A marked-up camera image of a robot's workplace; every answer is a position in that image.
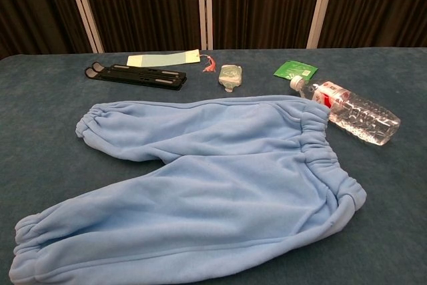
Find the water bottle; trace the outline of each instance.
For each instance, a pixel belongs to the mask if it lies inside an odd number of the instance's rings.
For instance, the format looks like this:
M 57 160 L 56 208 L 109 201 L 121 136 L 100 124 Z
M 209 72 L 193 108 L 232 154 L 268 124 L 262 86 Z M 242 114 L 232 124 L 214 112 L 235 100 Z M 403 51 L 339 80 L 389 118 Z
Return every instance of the water bottle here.
M 290 86 L 299 91 L 301 97 L 328 106 L 330 121 L 369 143 L 384 145 L 400 126 L 400 119 L 386 108 L 331 81 L 306 81 L 295 76 Z

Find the small plastic bottle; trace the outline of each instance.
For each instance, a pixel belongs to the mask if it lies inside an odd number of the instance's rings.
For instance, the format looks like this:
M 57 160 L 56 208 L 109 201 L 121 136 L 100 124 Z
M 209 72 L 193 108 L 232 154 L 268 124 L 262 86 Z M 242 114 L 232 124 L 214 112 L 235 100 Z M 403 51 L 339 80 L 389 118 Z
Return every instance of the small plastic bottle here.
M 400 119 L 391 111 L 331 81 L 295 76 L 290 86 L 301 97 L 328 106 L 330 121 L 369 143 L 384 145 L 400 126 Z

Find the white bottle cap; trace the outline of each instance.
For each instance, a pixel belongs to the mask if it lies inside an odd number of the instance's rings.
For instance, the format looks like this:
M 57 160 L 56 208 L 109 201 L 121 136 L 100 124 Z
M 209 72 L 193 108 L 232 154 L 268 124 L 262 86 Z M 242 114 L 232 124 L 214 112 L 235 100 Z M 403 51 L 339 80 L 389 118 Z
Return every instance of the white bottle cap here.
M 293 90 L 299 91 L 304 84 L 304 78 L 301 76 L 294 76 L 291 79 L 290 86 Z

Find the green packet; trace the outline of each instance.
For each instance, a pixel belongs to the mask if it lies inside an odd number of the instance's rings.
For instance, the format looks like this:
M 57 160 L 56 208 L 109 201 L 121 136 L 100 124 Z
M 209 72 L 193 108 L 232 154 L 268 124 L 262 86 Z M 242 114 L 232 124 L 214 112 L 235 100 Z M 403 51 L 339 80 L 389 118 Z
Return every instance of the green packet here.
M 318 70 L 317 67 L 300 63 L 299 61 L 288 60 L 274 73 L 275 76 L 291 80 L 295 76 L 301 76 L 305 80 L 313 77 Z

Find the black curtain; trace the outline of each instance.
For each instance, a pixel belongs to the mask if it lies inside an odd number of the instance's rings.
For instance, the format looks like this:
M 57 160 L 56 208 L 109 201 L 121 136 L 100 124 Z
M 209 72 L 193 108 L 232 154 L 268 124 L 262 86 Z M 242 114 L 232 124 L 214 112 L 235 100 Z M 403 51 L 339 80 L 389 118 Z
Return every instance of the black curtain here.
M 89 0 L 104 51 L 200 48 L 198 0 Z
M 212 0 L 215 49 L 305 48 L 316 0 Z
M 318 47 L 427 47 L 427 0 L 329 0 Z
M 91 52 L 75 0 L 0 0 L 0 56 Z

